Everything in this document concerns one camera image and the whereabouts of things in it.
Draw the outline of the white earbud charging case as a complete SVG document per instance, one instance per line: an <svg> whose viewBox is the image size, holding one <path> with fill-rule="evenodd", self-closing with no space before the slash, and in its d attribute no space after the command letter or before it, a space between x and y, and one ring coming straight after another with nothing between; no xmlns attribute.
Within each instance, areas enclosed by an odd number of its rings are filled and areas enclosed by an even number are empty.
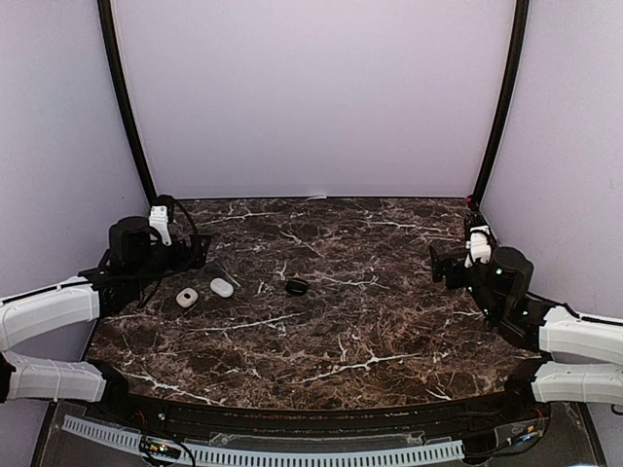
<svg viewBox="0 0 623 467"><path fill-rule="evenodd" d="M216 277L210 281L210 290L221 298L230 298L235 291L234 286L223 278Z"/></svg>

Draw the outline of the black small charging case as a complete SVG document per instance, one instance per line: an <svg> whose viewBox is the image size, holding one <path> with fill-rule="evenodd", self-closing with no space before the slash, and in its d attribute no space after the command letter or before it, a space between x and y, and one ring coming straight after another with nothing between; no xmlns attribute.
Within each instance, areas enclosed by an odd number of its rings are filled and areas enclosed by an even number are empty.
<svg viewBox="0 0 623 467"><path fill-rule="evenodd" d="M302 297L309 290L309 283L300 278L290 278L285 282L284 290L294 297Z"/></svg>

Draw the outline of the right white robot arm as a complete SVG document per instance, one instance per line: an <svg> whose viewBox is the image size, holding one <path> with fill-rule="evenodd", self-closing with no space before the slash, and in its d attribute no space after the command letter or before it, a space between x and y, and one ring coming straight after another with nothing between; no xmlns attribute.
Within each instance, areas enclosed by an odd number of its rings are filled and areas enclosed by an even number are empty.
<svg viewBox="0 0 623 467"><path fill-rule="evenodd" d="M429 249L432 279L465 289L485 323L511 345L538 353L504 383L496 412L520 420L534 403L622 403L622 322L530 292L533 263L512 247L476 256Z"/></svg>

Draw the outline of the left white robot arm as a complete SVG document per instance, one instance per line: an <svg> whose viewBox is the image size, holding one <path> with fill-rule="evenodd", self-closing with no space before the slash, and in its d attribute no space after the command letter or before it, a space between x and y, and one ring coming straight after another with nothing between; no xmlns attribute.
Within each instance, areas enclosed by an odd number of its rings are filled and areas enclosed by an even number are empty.
<svg viewBox="0 0 623 467"><path fill-rule="evenodd" d="M56 285L1 301L1 400L77 400L98 403L117 424L137 416L127 379L102 361L66 362L26 357L14 347L48 332L109 317L132 302L148 301L145 289L205 264L210 238L189 238L132 216L108 231L100 263Z"/></svg>

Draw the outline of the green circuit board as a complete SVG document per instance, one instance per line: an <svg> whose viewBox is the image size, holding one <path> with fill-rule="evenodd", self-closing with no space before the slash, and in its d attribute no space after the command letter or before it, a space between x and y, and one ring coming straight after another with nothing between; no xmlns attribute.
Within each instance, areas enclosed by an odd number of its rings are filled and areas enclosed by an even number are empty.
<svg viewBox="0 0 623 467"><path fill-rule="evenodd" d="M174 460L178 459L181 454L181 450L175 443L152 436L145 436L140 439L139 451L154 458Z"/></svg>

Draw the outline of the black front rail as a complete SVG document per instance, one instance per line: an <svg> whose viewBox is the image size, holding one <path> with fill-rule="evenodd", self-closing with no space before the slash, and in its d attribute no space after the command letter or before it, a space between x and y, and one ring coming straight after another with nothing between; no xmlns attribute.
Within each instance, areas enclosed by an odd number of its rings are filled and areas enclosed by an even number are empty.
<svg viewBox="0 0 623 467"><path fill-rule="evenodd" d="M419 404L369 410L282 411L242 409L183 403L130 394L133 414L123 418L105 406L60 402L52 406L53 419L65 414L83 416L110 425L145 428L176 439L206 440L218 433L275 437L349 437L422 431L428 438L459 438L489 433L507 424L536 420L547 429L582 420L577 403L555 402L513 409L502 392L454 402Z"/></svg>

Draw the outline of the left black frame post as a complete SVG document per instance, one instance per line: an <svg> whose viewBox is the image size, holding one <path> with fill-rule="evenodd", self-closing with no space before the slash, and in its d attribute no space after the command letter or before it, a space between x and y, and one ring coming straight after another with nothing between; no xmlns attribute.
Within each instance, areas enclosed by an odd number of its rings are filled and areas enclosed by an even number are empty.
<svg viewBox="0 0 623 467"><path fill-rule="evenodd" d="M121 51L116 34L113 2L97 0L101 35L109 67L109 73L128 141L130 154L146 200L151 203L157 197L157 190L150 173L145 152L133 114L127 81L123 69Z"/></svg>

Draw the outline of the black frame post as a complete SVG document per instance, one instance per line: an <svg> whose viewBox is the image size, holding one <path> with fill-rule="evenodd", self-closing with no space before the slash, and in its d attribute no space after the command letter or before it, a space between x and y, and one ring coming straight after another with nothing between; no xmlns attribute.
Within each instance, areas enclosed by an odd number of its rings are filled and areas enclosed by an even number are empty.
<svg viewBox="0 0 623 467"><path fill-rule="evenodd" d="M101 35L109 67L109 73L128 141L130 154L146 200L151 203L157 197L157 190L150 173L145 152L133 114L127 81L123 69L121 51L116 34L113 2L97 0Z"/></svg>
<svg viewBox="0 0 623 467"><path fill-rule="evenodd" d="M495 160L505 129L519 71L529 18L530 4L530 0L517 0L515 2L508 53L505 61L497 105L495 107L492 127L476 183L474 185L473 193L469 197L468 204L472 210L478 210L480 208L493 173Z"/></svg>

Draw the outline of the right black frame post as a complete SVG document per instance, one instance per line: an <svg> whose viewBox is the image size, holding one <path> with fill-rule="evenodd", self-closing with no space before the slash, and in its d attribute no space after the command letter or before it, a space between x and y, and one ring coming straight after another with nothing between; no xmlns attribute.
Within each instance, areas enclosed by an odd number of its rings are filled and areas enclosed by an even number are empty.
<svg viewBox="0 0 623 467"><path fill-rule="evenodd" d="M495 160L505 129L519 71L529 18L530 4L530 0L517 0L515 2L508 53L505 61L497 105L495 107L492 127L476 183L474 185L473 193L469 197L468 204L472 210L478 210L480 208L493 173Z"/></svg>

